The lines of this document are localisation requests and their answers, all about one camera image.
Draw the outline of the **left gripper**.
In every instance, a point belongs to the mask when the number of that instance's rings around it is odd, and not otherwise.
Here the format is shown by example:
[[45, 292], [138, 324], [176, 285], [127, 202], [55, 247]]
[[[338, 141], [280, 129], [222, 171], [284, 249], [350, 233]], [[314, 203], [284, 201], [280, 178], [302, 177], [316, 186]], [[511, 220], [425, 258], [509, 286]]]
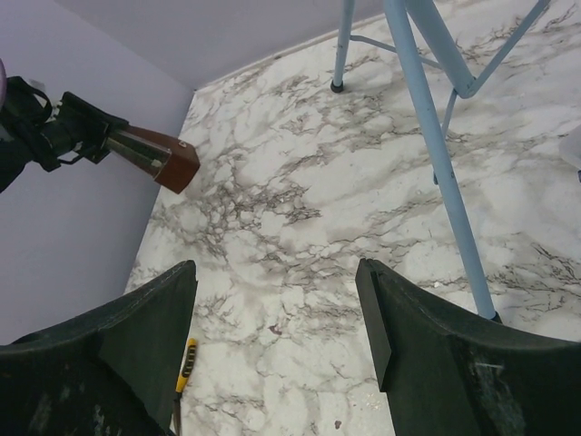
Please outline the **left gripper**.
[[100, 163], [110, 153], [105, 144], [111, 133], [129, 126], [127, 120], [108, 114], [71, 92], [65, 92], [56, 105], [45, 93], [38, 92], [38, 100], [41, 99], [45, 104], [44, 123], [39, 126], [38, 163], [47, 172], [81, 159]]

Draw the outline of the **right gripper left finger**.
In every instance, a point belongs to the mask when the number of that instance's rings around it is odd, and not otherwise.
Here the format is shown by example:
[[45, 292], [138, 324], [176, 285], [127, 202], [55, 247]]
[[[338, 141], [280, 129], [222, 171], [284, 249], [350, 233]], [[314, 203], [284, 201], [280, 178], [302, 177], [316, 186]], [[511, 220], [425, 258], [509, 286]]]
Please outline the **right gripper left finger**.
[[169, 435], [197, 290], [177, 263], [132, 292], [2, 346], [4, 435]]

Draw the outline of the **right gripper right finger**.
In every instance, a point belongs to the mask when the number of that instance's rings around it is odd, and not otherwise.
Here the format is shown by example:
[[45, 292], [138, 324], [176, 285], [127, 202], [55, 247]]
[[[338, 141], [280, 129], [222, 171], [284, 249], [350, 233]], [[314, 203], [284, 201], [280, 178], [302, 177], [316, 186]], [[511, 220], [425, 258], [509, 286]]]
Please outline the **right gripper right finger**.
[[577, 435], [580, 346], [482, 318], [385, 264], [356, 287], [398, 435]]

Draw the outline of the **brown wooden metronome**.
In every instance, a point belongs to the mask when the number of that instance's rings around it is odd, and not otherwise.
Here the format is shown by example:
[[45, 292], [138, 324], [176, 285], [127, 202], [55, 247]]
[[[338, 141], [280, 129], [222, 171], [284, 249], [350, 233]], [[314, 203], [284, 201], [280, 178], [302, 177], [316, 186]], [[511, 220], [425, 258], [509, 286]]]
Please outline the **brown wooden metronome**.
[[191, 144], [141, 127], [113, 132], [105, 145], [173, 193], [181, 193], [201, 167]]

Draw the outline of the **light blue music stand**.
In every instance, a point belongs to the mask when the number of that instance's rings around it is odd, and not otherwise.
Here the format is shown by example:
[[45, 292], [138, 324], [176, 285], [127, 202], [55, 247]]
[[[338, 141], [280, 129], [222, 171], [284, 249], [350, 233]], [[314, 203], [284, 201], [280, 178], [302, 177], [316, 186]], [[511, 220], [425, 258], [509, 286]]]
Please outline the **light blue music stand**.
[[[446, 146], [446, 136], [456, 100], [469, 99], [482, 88], [526, 31], [548, 9], [550, 3], [537, 1], [477, 76], [470, 72], [432, 1], [386, 0], [382, 5], [393, 45], [353, 34], [355, 1], [342, 1], [330, 90], [335, 94], [344, 91], [343, 76], [350, 42], [362, 42], [397, 55], [428, 148], [434, 183], [442, 194], [478, 315], [493, 322], [501, 322], [487, 286], [477, 244]], [[430, 92], [424, 71], [426, 65], [443, 71], [452, 86], [442, 120], [438, 118]]]

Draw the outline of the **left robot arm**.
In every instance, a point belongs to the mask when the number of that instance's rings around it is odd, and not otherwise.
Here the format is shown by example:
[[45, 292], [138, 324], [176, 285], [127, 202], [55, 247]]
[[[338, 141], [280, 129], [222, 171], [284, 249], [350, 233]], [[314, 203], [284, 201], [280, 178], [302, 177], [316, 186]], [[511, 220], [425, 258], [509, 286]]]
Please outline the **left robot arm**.
[[82, 159], [98, 164], [109, 154], [109, 136], [128, 126], [71, 92], [52, 104], [44, 91], [2, 67], [1, 189], [29, 163], [48, 173]]

